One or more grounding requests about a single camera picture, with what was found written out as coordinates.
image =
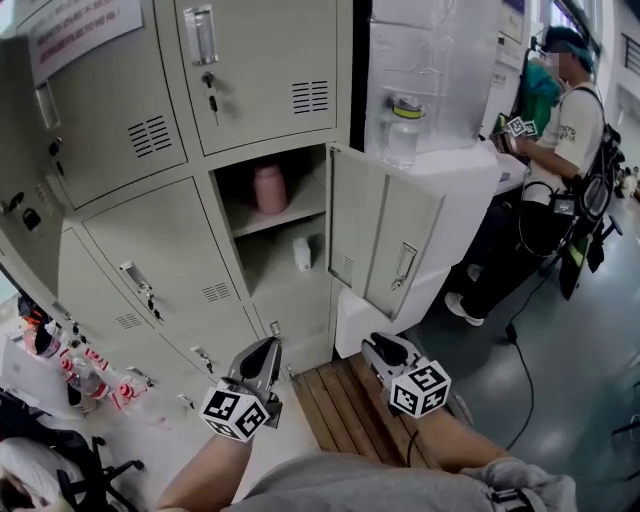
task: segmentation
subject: shelf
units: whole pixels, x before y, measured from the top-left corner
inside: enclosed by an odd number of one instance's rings
[[[254,299],[287,287],[313,286],[326,279],[325,216],[296,222],[236,240],[245,279]],[[293,240],[304,236],[311,247],[311,270],[301,272],[293,256]]]
[[[234,238],[286,224],[325,211],[324,187],[312,174],[288,183],[289,206],[282,213],[264,215],[254,206],[239,199],[223,198],[224,209]]]

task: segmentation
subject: black pants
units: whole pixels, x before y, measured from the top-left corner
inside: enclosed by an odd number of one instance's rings
[[[527,246],[539,255],[553,252],[569,229],[571,219],[554,214],[548,206],[533,201],[521,203],[520,208],[522,238]],[[532,254],[521,243],[518,215],[514,215],[505,236],[508,237],[506,243],[489,255],[479,279],[461,302],[473,318],[485,318],[546,259]]]

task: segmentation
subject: white t-shirt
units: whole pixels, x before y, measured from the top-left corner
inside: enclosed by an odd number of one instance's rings
[[[596,92],[590,82],[576,87],[586,87]],[[587,91],[568,90],[562,94],[555,107],[542,137],[537,144],[543,148],[554,148],[554,153],[578,167],[578,175],[584,176],[593,163],[604,132],[602,107],[598,100]],[[531,176],[526,183],[542,181],[553,191],[565,190],[562,178],[552,174],[539,164],[531,161]],[[544,185],[531,185],[524,191],[523,200],[549,204],[551,191]]]
[[[0,467],[18,478],[30,494],[54,503],[60,496],[56,471],[62,469],[71,483],[84,480],[80,468],[42,443],[24,437],[0,442]]]

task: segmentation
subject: gray shirt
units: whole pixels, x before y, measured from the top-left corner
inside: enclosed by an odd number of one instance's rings
[[[244,500],[225,510],[497,512],[505,508],[491,500],[492,493],[514,488],[526,494],[536,512],[577,511],[573,479],[548,475],[517,459],[497,460],[453,475],[390,468],[344,454],[285,463],[265,476]]]

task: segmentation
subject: person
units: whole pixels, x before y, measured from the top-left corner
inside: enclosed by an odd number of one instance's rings
[[[348,454],[313,455],[274,469],[233,505],[252,444],[216,435],[169,484],[157,510],[577,510],[573,479],[510,457],[445,410],[422,417],[417,426],[422,444],[443,470],[391,468]]]
[[[566,192],[565,182],[586,175],[604,134],[603,109],[591,82],[593,60],[584,39],[569,28],[551,27],[543,49],[568,90],[558,98],[538,141],[512,140],[510,151],[530,160],[530,175],[504,249],[487,258],[464,295],[445,296],[447,308],[475,327],[570,235],[574,221],[554,213],[554,194]]]
[[[0,442],[0,509],[68,509],[60,494],[59,469],[72,483],[84,480],[76,464],[42,443],[24,437]]]

